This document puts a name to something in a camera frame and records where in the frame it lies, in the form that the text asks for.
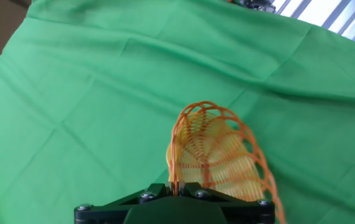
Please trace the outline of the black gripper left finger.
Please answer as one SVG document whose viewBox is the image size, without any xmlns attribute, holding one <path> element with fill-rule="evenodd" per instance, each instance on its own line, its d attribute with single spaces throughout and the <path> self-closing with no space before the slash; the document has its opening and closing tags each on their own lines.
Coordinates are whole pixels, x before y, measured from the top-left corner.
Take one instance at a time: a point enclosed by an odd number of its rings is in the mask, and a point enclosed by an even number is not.
<svg viewBox="0 0 355 224">
<path fill-rule="evenodd" d="M 106 205 L 81 204 L 74 209 L 75 215 L 126 215 L 130 209 L 159 198 L 171 196 L 165 184 L 151 184 L 144 190 L 118 199 Z"/>
</svg>

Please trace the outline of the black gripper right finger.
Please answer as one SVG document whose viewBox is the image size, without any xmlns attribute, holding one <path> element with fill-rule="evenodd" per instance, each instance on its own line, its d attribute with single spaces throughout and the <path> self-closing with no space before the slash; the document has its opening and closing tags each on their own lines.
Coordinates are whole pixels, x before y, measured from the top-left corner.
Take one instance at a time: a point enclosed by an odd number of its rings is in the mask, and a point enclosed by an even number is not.
<svg viewBox="0 0 355 224">
<path fill-rule="evenodd" d="M 228 215 L 273 215 L 274 203 L 264 199 L 247 202 L 233 196 L 203 188 L 197 182 L 188 182 L 177 189 L 178 197 L 189 197 L 193 199 L 210 202 L 217 205 Z"/>
</svg>

